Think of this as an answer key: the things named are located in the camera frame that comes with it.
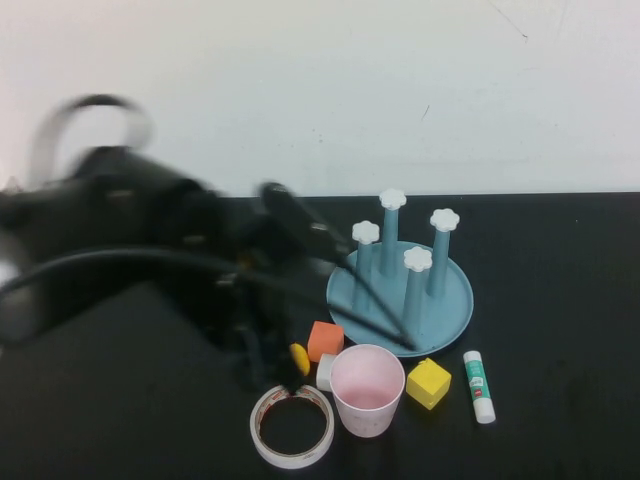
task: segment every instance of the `white glue stick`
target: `white glue stick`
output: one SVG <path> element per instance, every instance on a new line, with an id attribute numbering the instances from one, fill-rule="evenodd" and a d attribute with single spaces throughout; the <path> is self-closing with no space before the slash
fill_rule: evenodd
<path id="1" fill-rule="evenodd" d="M 480 352 L 467 352 L 462 357 L 467 370 L 467 379 L 471 389 L 471 401 L 473 410 L 476 412 L 478 423 L 491 423 L 496 419 L 496 412 L 493 410 L 493 402 L 489 393 L 487 376 L 484 374 L 482 357 Z"/>

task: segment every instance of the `pink paper cup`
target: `pink paper cup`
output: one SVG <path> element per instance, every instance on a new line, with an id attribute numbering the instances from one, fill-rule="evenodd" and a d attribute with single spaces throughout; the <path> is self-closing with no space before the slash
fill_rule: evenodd
<path id="1" fill-rule="evenodd" d="M 376 437 L 393 420 L 404 390 L 402 364 L 389 350 L 356 345 L 331 366 L 331 391 L 340 420 L 358 437 Z"/>

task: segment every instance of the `black wire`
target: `black wire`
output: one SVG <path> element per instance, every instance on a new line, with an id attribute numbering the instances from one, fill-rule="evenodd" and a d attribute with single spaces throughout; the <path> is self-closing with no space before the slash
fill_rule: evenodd
<path id="1" fill-rule="evenodd" d="M 76 112 L 87 107 L 116 107 L 125 110 L 129 114 L 129 131 L 123 144 L 127 147 L 142 148 L 151 138 L 151 120 L 140 107 L 126 98 L 88 95 L 74 99 L 54 111 L 36 132 L 28 172 L 29 188 L 40 188 L 52 180 L 58 140 Z"/>
<path id="2" fill-rule="evenodd" d="M 28 272 L 25 272 L 19 277 L 13 278 L 2 285 L 2 287 L 0 287 L 0 298 L 18 288 L 24 287 L 30 283 L 40 280 L 43 277 L 58 273 L 59 271 L 63 271 L 67 268 L 86 265 L 92 262 L 99 263 L 122 260 L 160 262 L 177 267 L 203 270 L 206 272 L 235 274 L 237 275 L 238 279 L 241 279 L 245 282 L 260 285 L 277 292 L 290 294 L 310 305 L 321 309 L 325 308 L 325 303 L 323 301 L 318 300 L 312 294 L 304 290 L 301 290 L 287 282 L 283 282 L 270 275 L 266 275 L 264 273 L 253 270 L 246 270 L 232 262 L 213 255 L 193 254 L 182 252 L 179 250 L 137 246 L 104 248 L 71 253 L 59 258 L 55 258 L 53 260 L 49 260 L 48 262 L 41 263 L 33 267 Z M 392 342 L 402 345 L 405 348 L 413 348 L 413 346 L 410 343 L 407 343 L 407 341 L 401 335 L 389 332 L 384 328 L 372 323 L 367 318 L 352 312 L 351 310 L 331 303 L 327 303 L 326 306 L 329 308 L 329 310 L 347 317 L 351 321 L 365 328 L 368 328 L 371 331 L 374 331 L 378 335 L 381 335 Z"/>

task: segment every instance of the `orange foam block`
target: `orange foam block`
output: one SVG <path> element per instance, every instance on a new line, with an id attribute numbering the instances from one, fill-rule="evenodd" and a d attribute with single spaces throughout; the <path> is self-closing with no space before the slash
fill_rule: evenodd
<path id="1" fill-rule="evenodd" d="M 344 347 L 344 329 L 333 323 L 314 322 L 307 344 L 309 360 L 319 362 L 323 354 L 337 355 Z"/>

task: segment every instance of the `masking tape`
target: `masking tape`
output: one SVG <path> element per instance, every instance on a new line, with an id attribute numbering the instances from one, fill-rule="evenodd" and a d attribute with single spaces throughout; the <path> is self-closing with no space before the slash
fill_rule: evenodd
<path id="1" fill-rule="evenodd" d="M 256 446 L 256 450 L 258 450 L 258 453 L 262 458 L 276 467 L 294 470 L 314 464 L 320 460 L 325 453 L 327 453 L 331 446 L 331 442 L 333 441 L 335 421 L 333 418 L 333 410 L 331 409 L 331 404 L 327 400 L 327 397 L 315 388 L 310 387 L 309 385 L 304 385 L 296 392 L 295 396 L 306 398 L 307 400 L 315 403 L 322 410 L 327 419 L 327 428 L 320 438 L 320 441 L 306 452 L 298 453 L 296 455 L 286 455 L 270 449 L 265 445 L 260 437 L 260 423 L 269 408 L 277 402 L 286 400 L 290 396 L 289 392 L 287 392 L 287 390 L 282 386 L 274 387 L 265 393 L 262 398 L 258 400 L 256 406 L 253 407 L 251 418 L 249 419 L 249 429 L 251 430 L 251 438 Z"/>

